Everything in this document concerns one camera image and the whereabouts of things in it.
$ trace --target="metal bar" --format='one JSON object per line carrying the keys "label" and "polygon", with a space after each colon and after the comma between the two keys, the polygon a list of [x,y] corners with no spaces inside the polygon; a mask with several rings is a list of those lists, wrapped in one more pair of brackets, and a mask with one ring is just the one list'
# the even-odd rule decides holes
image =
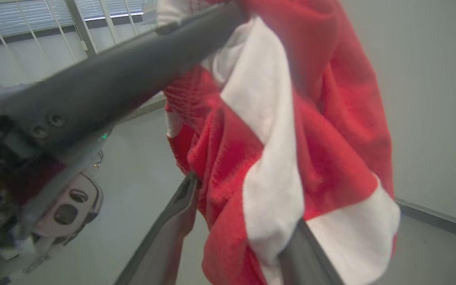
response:
{"label": "metal bar", "polygon": [[15,67],[20,71],[20,74],[21,74],[21,81],[20,83],[27,83],[27,76],[24,72],[24,69],[20,66],[19,62],[17,61],[17,58],[15,58],[13,52],[11,52],[10,48],[8,47],[8,45],[6,44],[5,42],[5,39],[3,38],[3,36],[1,35],[0,33],[0,40],[1,42],[3,43],[3,45],[5,46],[9,56],[11,57],[11,59],[13,60],[13,63],[15,65]]}
{"label": "metal bar", "polygon": [[78,8],[75,0],[65,0],[65,3],[70,11],[71,18],[75,23],[75,27],[78,31],[78,36],[80,36],[82,47],[87,54],[87,57],[94,56],[98,53],[98,49],[94,44],[93,38],[91,33],[89,32],[89,28],[87,27],[86,22],[84,21],[84,17],[82,16],[82,12]]}
{"label": "metal bar", "polygon": [[98,0],[101,5],[101,9],[103,10],[103,14],[105,15],[105,20],[108,25],[108,29],[110,30],[110,34],[112,35],[112,39],[114,40],[114,44],[119,43],[119,37],[117,36],[116,28],[114,28],[114,23],[112,22],[112,18],[110,18],[110,11],[106,5],[105,0]]}
{"label": "metal bar", "polygon": [[19,9],[20,15],[21,15],[22,18],[24,19],[24,22],[26,23],[27,27],[29,28],[29,31],[31,32],[31,34],[32,34],[32,36],[33,36],[33,38],[34,38],[34,41],[36,42],[36,45],[38,45],[38,49],[40,49],[40,52],[42,53],[43,59],[45,59],[45,62],[46,62],[47,65],[49,66],[50,74],[53,74],[53,73],[54,73],[54,69],[52,68],[52,65],[50,64],[50,61],[49,61],[49,59],[47,58],[47,55],[46,55],[45,52],[43,51],[42,45],[40,45],[40,42],[39,42],[38,39],[36,38],[36,35],[34,34],[34,31],[33,31],[33,29],[31,28],[31,25],[29,25],[29,22],[27,21],[26,15],[24,15],[24,12],[22,11],[22,7],[20,6],[20,3],[18,3],[18,2],[17,2],[17,7],[18,7],[18,9]]}
{"label": "metal bar", "polygon": [[123,1],[124,1],[124,6],[126,6],[126,11],[128,11],[128,17],[130,18],[131,27],[133,28],[133,33],[135,34],[135,36],[137,36],[138,33],[136,31],[135,23],[133,23],[133,17],[131,16],[130,7],[128,6],[128,2],[126,0],[123,0]]}
{"label": "metal bar", "polygon": [[61,27],[61,24],[59,23],[59,20],[57,19],[56,13],[54,12],[52,5],[49,4],[49,0],[45,0],[45,4],[47,5],[47,7],[49,7],[50,13],[52,14],[52,17],[54,18],[54,20],[56,21],[57,27],[59,28],[59,31],[61,32],[61,35],[63,36],[63,40],[65,40],[65,44],[66,44],[66,47],[68,47],[68,51],[70,52],[71,59],[73,59],[73,62],[76,63],[76,58],[73,55],[73,51],[71,50],[69,42],[65,36],[63,28]]}

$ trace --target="cloth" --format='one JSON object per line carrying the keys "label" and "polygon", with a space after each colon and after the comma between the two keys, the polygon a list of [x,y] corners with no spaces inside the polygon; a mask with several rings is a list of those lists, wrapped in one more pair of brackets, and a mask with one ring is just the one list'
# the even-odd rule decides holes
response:
{"label": "cloth", "polygon": [[[347,285],[372,283],[400,211],[371,64],[336,0],[240,3],[250,20],[164,90],[177,165],[201,180],[204,274],[281,284],[277,255],[303,217]],[[158,22],[211,4],[160,0]]]}

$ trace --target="window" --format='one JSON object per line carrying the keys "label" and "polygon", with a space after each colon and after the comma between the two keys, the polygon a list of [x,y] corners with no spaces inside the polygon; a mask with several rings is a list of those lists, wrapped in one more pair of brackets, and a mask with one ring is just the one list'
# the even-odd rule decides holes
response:
{"label": "window", "polygon": [[[111,18],[128,16],[123,0],[105,0]],[[149,0],[126,0],[132,15],[142,14],[142,5]],[[104,19],[99,0],[77,0],[78,8],[86,21]]]}
{"label": "window", "polygon": [[51,10],[54,11],[61,26],[73,24],[64,0],[30,0],[1,3],[0,33],[3,36],[8,36],[29,32],[29,28],[20,11],[23,11],[27,22],[33,30],[57,27]]}

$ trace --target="gray floor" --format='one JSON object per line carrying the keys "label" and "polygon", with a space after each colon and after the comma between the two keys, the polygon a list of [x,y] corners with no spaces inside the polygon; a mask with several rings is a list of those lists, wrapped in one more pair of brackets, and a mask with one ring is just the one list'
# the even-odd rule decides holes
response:
{"label": "gray floor", "polygon": [[[163,109],[118,126],[103,147],[99,217],[19,285],[111,285],[175,192],[183,175],[166,141]],[[184,242],[178,285],[208,285],[201,272],[208,235],[197,215]],[[456,235],[402,219],[397,250],[379,285],[456,284]]]}

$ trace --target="red fabric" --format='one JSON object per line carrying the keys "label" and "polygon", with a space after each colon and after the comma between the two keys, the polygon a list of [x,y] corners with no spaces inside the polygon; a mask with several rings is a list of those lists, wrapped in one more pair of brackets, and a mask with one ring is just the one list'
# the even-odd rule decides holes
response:
{"label": "red fabric", "polygon": [[[360,202],[376,187],[393,197],[391,139],[375,74],[336,0],[242,0],[282,41],[293,78],[298,167],[309,220]],[[264,284],[247,242],[244,177],[263,146],[196,67],[165,90],[185,121],[170,144],[201,180],[198,210],[210,235],[203,270],[214,285]]]}

